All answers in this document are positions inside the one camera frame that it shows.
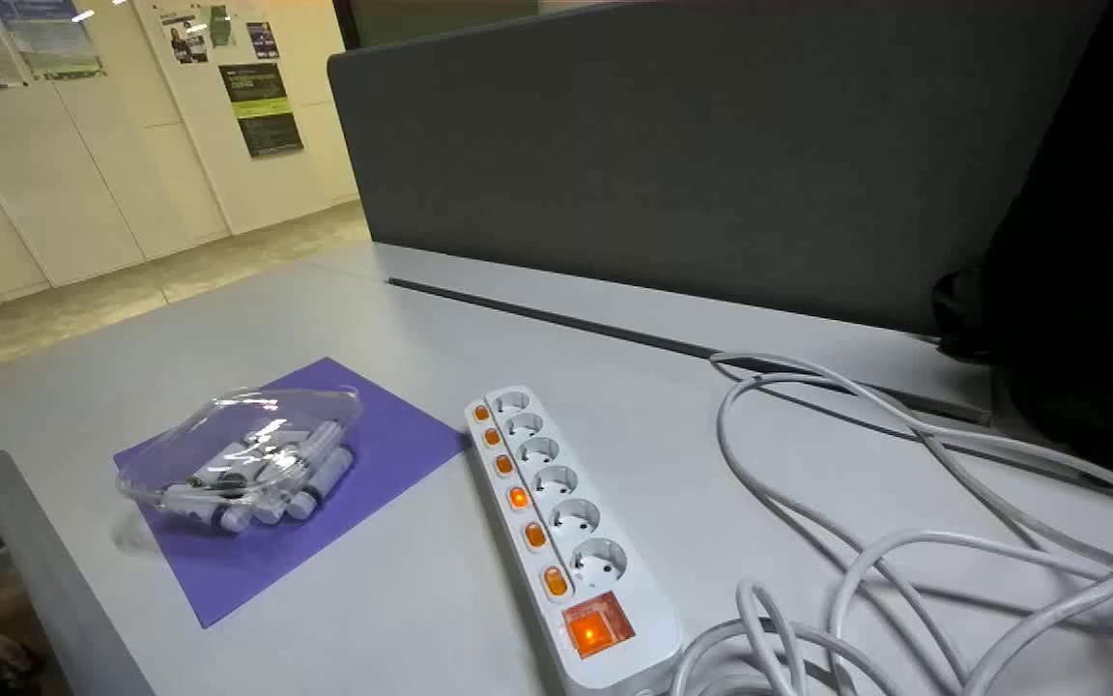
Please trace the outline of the purple paper sheet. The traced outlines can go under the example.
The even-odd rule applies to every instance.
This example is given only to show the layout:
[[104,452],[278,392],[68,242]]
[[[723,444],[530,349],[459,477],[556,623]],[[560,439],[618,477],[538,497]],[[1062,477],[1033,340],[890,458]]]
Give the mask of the purple paper sheet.
[[[361,401],[361,414],[346,432],[355,467],[310,524],[247,525],[244,535],[212,535],[206,525],[163,517],[132,501],[144,512],[199,627],[224,623],[247,599],[278,583],[284,572],[318,556],[324,546],[365,524],[374,512],[459,452],[456,428],[337,359],[318,359],[266,387],[355,392]],[[149,441],[117,452],[117,477],[122,463],[133,463]]]

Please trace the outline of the white six-socket power strip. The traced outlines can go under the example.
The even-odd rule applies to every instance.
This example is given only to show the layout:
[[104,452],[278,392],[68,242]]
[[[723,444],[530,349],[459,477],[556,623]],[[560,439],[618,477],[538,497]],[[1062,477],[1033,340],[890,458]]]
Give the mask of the white six-socket power strip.
[[551,412],[499,387],[462,422],[562,693],[663,696],[682,623]]

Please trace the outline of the clear bag of white parts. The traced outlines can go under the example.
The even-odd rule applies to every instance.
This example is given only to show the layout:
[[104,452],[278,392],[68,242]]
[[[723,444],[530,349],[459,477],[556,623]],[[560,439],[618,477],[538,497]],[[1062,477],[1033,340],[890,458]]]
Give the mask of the clear bag of white parts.
[[355,392],[256,387],[209,400],[122,463],[117,489],[163,517],[244,535],[310,524],[355,467]]

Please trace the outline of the grey desk partition panel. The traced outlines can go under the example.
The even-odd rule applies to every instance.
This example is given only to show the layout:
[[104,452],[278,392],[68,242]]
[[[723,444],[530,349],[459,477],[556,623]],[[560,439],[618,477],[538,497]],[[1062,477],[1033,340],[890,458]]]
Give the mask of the grey desk partition panel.
[[1109,0],[624,0],[327,61],[381,243],[923,329]]

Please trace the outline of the dark green wall poster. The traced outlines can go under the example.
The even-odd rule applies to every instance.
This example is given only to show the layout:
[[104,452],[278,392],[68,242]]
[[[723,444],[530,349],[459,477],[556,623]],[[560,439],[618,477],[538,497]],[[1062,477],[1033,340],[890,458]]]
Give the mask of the dark green wall poster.
[[274,61],[224,66],[218,80],[252,159],[300,150],[297,115]]

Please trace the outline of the small wall notices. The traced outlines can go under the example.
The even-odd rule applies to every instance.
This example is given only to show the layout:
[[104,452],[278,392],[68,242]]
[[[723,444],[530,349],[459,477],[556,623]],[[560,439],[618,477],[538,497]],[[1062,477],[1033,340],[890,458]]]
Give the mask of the small wall notices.
[[163,0],[163,46],[177,66],[278,61],[274,24],[256,0]]

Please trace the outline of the wall poster upper left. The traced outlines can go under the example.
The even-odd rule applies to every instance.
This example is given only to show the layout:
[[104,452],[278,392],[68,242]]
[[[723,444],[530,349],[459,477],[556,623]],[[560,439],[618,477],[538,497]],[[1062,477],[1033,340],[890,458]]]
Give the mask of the wall poster upper left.
[[77,0],[0,0],[0,88],[99,77],[87,20]]

